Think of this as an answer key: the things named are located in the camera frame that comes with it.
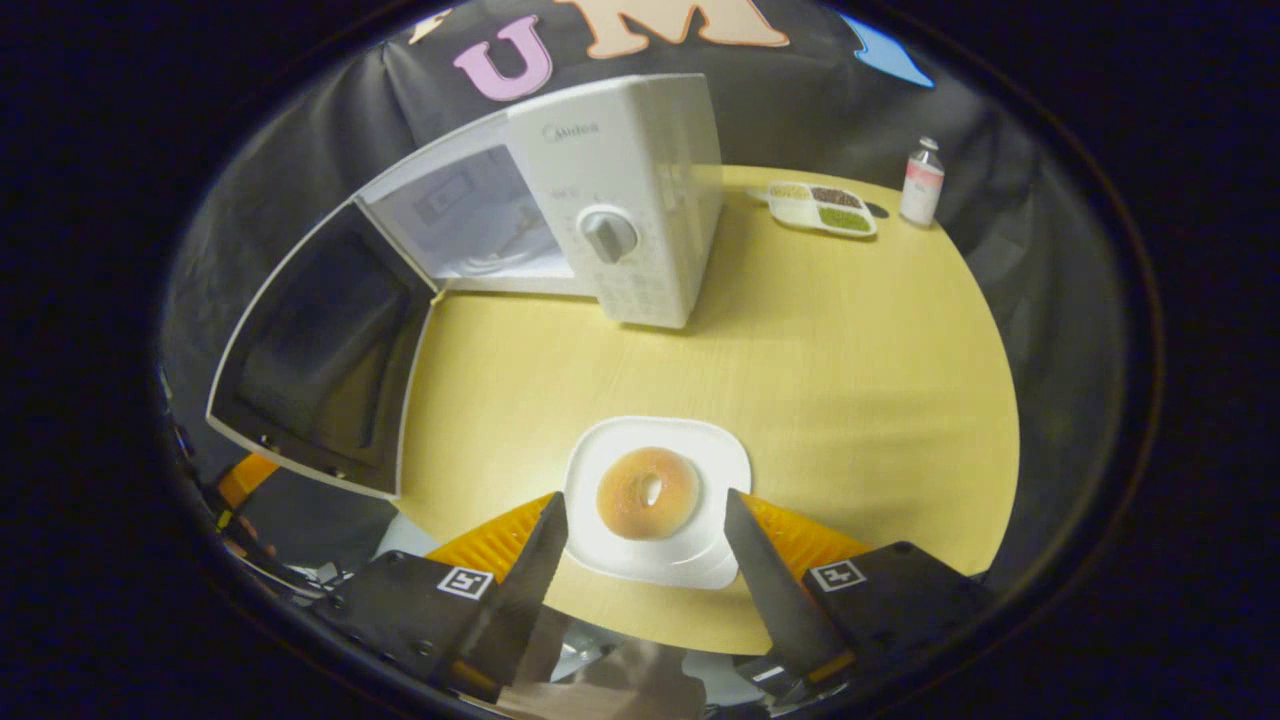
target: bagel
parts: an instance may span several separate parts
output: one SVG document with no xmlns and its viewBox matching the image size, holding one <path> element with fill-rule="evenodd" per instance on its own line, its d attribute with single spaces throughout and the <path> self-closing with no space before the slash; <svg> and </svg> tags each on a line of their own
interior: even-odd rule
<svg viewBox="0 0 1280 720">
<path fill-rule="evenodd" d="M 698 471 L 663 447 L 641 447 L 620 457 L 600 479 L 595 507 L 604 527 L 626 539 L 662 539 L 694 514 Z"/>
</svg>

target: microwave dial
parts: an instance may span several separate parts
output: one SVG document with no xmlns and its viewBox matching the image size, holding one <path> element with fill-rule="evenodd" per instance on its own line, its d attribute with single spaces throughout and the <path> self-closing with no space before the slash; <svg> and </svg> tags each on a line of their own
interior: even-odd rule
<svg viewBox="0 0 1280 720">
<path fill-rule="evenodd" d="M 593 205 L 582 211 L 577 220 L 582 237 L 595 249 L 602 263 L 617 264 L 640 242 L 631 220 L 617 208 Z"/>
</svg>

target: midea logo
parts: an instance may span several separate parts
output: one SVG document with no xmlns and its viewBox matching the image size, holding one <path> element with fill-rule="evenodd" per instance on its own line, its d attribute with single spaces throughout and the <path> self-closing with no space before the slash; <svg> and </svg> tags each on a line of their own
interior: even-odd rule
<svg viewBox="0 0 1280 720">
<path fill-rule="evenodd" d="M 581 137 L 584 135 L 595 135 L 600 132 L 600 126 L 595 123 L 572 124 L 572 126 L 557 126 L 548 123 L 543 127 L 543 140 L 547 142 L 559 142 L 562 140 L 568 140 L 571 137 Z"/>
</svg>

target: yellow table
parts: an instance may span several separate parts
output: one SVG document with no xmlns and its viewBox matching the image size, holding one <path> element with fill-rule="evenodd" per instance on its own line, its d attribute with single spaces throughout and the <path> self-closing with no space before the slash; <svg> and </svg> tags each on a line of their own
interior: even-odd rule
<svg viewBox="0 0 1280 720">
<path fill-rule="evenodd" d="M 579 436 L 616 415 L 692 418 L 742 441 L 753 492 L 873 546 L 984 570 L 1009 521 L 1018 414 L 995 320 L 899 192 L 726 167 L 726 206 L 684 331 L 581 299 L 448 295 L 411 389 L 399 509 L 438 541 L 559 489 Z M 890 210 L 865 241 L 783 228 L 741 191 L 796 179 Z M 564 556 L 547 605 L 681 647 L 763 653 L 741 574 L 722 591 L 598 575 Z"/>
</svg>

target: blue shape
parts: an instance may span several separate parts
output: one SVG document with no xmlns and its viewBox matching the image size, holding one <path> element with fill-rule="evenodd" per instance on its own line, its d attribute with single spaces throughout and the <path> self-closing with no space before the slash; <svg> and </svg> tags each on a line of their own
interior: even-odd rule
<svg viewBox="0 0 1280 720">
<path fill-rule="evenodd" d="M 849 15 L 842 14 L 840 17 L 845 18 L 849 27 L 854 29 L 854 35 L 863 42 L 863 49 L 854 53 L 855 58 L 882 73 L 900 77 L 920 87 L 933 87 L 933 81 L 915 67 L 910 55 L 906 54 L 906 50 L 896 40 L 878 29 L 864 26 Z"/>
</svg>

